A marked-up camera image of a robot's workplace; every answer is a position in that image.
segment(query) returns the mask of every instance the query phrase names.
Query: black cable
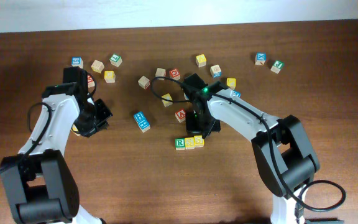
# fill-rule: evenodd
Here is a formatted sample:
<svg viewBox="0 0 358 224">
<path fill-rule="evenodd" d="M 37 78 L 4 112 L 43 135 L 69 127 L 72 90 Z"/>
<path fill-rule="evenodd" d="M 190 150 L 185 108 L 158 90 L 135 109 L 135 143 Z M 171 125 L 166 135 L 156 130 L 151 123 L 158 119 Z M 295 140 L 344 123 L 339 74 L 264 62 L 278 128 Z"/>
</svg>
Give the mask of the black cable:
<svg viewBox="0 0 358 224">
<path fill-rule="evenodd" d="M 27 112 L 27 127 L 29 128 L 29 130 L 31 132 L 32 130 L 31 130 L 31 127 L 30 127 L 30 114 L 31 114 L 31 111 L 34 109 L 34 107 L 39 106 L 39 105 L 44 105 L 48 109 L 48 120 L 47 120 L 43 130 L 41 131 L 41 133 L 40 133 L 39 137 L 37 138 L 37 140 L 35 140 L 32 143 L 32 146 L 30 147 L 30 149 L 27 152 L 25 152 L 23 154 L 23 156 L 17 162 L 15 162 L 13 165 L 0 168 L 0 174 L 2 174 L 3 172 L 9 170 L 10 168 L 12 168 L 12 167 L 14 167 L 14 166 L 16 166 L 18 164 L 20 164 L 24 159 L 26 159 L 29 156 L 29 154 L 38 146 L 38 144 L 40 143 L 42 137 L 47 132 L 47 129 L 48 129 L 49 124 L 50 124 L 50 121 L 52 119 L 52 108 L 48 104 L 46 104 L 44 102 L 36 103 L 36 104 L 34 104 L 34 105 L 32 105 L 30 107 L 30 109 Z"/>
<path fill-rule="evenodd" d="M 186 88 L 191 88 L 191 89 L 194 89 L 194 90 L 197 90 L 197 91 L 200 91 L 199 89 L 197 88 L 194 88 L 192 86 L 189 86 L 187 84 L 184 84 L 182 82 L 179 82 L 179 81 L 176 81 L 172 78 L 167 78 L 167 77 L 158 77 L 158 78 L 165 78 L 167 80 L 170 80 L 170 81 L 173 81 L 177 84 L 179 84 L 181 86 L 181 88 L 183 87 L 186 87 Z M 161 96 L 158 96 L 154 90 L 153 90 L 153 85 L 151 86 L 151 90 L 152 90 L 152 93 L 157 97 L 157 98 L 160 98 L 161 100 L 165 100 L 163 99 Z M 260 122 L 265 126 L 265 129 L 267 131 L 267 138 L 268 138 L 268 144 L 269 144 L 269 148 L 270 148 L 270 156 L 271 156 L 271 159 L 272 159 L 272 163 L 273 163 L 273 166 L 274 166 L 274 170 L 277 174 L 277 177 L 279 179 L 279 181 L 281 182 L 281 184 L 283 185 L 284 189 L 287 191 L 287 194 L 289 194 L 298 204 L 300 204 L 303 208 L 306 208 L 308 210 L 311 210 L 311 211 L 314 211 L 314 212 L 328 212 L 328 211 L 331 211 L 331 210 L 334 210 L 336 208 L 338 208 L 339 206 L 341 206 L 344 202 L 345 202 L 345 199 L 346 199 L 346 191 L 345 189 L 340 186 L 339 184 L 335 183 L 335 182 L 332 182 L 330 180 L 315 180 L 315 181 L 312 181 L 308 184 L 305 185 L 305 187 L 301 190 L 300 194 L 299 194 L 299 197 L 298 198 L 297 196 L 295 196 L 295 194 L 291 191 L 291 189 L 289 188 L 289 186 L 287 185 L 287 183 L 284 181 L 283 179 L 283 176 L 281 175 L 279 169 L 278 169 L 278 165 L 277 165 L 277 161 L 276 161 L 276 158 L 274 156 L 274 148 L 273 148 L 273 138 L 272 138 L 272 132 L 269 128 L 269 126 L 267 125 L 266 121 L 263 119 L 263 117 L 259 116 L 257 113 L 253 112 L 251 109 L 247 108 L 246 106 L 234 101 L 232 98 L 228 98 L 228 97 L 225 97 L 225 96 L 221 96 L 219 94 L 215 94 L 215 93 L 210 93 L 210 92 L 206 92 L 204 94 L 209 94 L 211 96 L 216 96 L 216 97 L 219 97 L 219 98 L 222 98 L 224 100 L 227 100 L 228 102 L 230 103 L 234 103 L 235 105 L 239 106 L 240 108 L 248 111 L 250 114 L 252 114 L 253 116 L 255 116 L 258 120 L 260 120 Z M 172 103 L 181 103 L 181 102 L 190 102 L 189 100 L 187 101 L 170 101 L 170 100 L 165 100 L 165 101 L 169 101 L 169 102 L 172 102 Z M 341 199 L 335 203 L 334 205 L 330 206 L 330 207 L 326 207 L 326 208 L 316 208 L 316 207 L 312 207 L 310 205 L 307 205 L 306 203 L 304 203 L 301 199 L 301 196 L 304 194 L 304 192 L 306 191 L 306 189 L 308 189 L 309 187 L 311 187 L 312 185 L 315 185 L 315 184 L 321 184 L 321 183 L 324 183 L 324 184 L 329 184 L 329 185 L 333 185 L 334 187 L 337 187 L 341 193 L 342 193 L 342 197 Z"/>
<path fill-rule="evenodd" d="M 90 73 L 88 73 L 88 75 L 92 78 L 92 80 L 94 82 L 93 91 L 87 97 L 87 98 L 91 98 L 94 95 L 94 93 L 96 92 L 97 83 L 96 83 L 96 80 L 94 79 L 94 77 Z"/>
</svg>

